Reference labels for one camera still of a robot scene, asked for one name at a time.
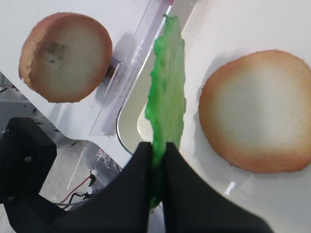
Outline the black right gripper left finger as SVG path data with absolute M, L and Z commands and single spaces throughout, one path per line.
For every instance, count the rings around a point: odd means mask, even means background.
M 73 211 L 40 195 L 56 145 L 31 118 L 9 120 L 0 139 L 0 201 L 17 233 L 144 233 L 152 147 L 142 142 L 122 172 Z

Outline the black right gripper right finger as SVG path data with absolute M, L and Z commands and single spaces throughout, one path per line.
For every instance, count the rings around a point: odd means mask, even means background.
M 188 165 L 173 143 L 163 158 L 165 228 L 168 233 L 271 233 L 259 216 L 232 203 Z

